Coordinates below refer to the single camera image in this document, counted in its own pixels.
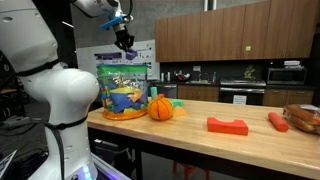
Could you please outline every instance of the orange pumpkin toy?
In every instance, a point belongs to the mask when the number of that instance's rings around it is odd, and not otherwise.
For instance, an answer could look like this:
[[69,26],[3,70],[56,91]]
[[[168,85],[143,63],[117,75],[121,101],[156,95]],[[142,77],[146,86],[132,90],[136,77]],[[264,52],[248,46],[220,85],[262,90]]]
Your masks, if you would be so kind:
[[164,121],[172,117],[172,105],[167,98],[155,98],[149,102],[148,113],[152,119]]

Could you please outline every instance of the wooden table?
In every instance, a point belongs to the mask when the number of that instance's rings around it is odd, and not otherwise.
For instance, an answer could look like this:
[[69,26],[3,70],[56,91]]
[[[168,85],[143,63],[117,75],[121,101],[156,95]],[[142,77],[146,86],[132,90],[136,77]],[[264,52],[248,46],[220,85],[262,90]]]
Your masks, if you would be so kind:
[[[89,133],[100,134],[94,138],[104,137],[144,152],[245,179],[250,178],[248,173],[260,179],[262,176],[266,179],[320,178],[320,144],[317,144],[320,136],[292,126],[286,133],[277,131],[267,114],[276,112],[282,116],[282,108],[184,102],[189,115],[164,122],[148,116],[126,121],[106,120],[101,116],[101,108],[88,115]],[[207,117],[226,122],[244,120],[249,134],[208,132]]]

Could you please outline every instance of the poster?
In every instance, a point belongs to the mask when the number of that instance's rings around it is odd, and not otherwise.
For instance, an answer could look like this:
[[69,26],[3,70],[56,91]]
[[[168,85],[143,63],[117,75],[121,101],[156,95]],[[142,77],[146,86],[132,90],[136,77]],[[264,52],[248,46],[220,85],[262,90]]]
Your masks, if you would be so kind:
[[115,45],[77,48],[79,69],[86,70],[97,76],[97,65],[103,64],[145,64],[148,67],[147,79],[159,80],[160,64],[155,60],[155,41],[135,42],[133,47],[137,57],[127,60],[126,54]]
[[247,96],[234,95],[233,96],[233,104],[241,104],[246,105]]

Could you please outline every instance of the stove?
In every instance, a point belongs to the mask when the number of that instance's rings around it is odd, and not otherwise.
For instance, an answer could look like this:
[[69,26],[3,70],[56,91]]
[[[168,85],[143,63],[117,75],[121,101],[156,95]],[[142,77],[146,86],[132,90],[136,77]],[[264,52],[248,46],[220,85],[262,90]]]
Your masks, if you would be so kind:
[[262,79],[221,78],[219,102],[261,106],[265,86]]
[[262,79],[245,79],[245,78],[221,78],[221,86],[258,86],[265,87],[266,82]]

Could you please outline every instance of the microwave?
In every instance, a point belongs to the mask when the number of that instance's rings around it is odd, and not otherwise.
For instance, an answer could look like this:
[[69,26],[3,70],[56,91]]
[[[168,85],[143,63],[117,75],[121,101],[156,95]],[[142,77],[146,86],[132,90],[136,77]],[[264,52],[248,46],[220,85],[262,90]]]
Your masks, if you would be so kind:
[[268,68],[267,84],[304,85],[306,68]]

